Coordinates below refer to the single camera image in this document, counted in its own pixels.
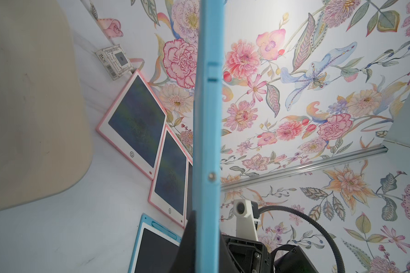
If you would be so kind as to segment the blue writing tablet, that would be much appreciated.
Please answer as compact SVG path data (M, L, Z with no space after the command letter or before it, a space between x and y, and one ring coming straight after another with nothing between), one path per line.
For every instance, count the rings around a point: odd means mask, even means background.
M195 270L217 273L224 1L201 1L199 11L192 187L197 213Z
M128 273L168 273L181 236L147 214L142 214Z

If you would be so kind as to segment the pink writing tablet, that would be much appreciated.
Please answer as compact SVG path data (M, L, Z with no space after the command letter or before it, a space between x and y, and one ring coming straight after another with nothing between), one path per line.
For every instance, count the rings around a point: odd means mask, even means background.
M186 226L189 163L182 143L166 125L148 202L182 228Z
M189 219L190 213L192 212L192 178L193 178L193 167L192 163L188 164L188 174L187 174L187 207L186 207L186 220Z
M167 113L136 70L99 122L96 131L147 178L154 179Z

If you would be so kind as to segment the cream plastic storage box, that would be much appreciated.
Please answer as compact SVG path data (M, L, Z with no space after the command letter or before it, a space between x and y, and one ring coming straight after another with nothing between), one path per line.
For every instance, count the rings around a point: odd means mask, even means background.
M0 1L0 211L74 186L93 156L67 17Z

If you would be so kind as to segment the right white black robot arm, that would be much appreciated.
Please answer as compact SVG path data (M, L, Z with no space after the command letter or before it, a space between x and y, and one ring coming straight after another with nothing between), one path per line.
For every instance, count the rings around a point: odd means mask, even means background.
M285 255L275 261L279 251ZM302 248L295 245L282 245L271 252L271 273L318 273Z

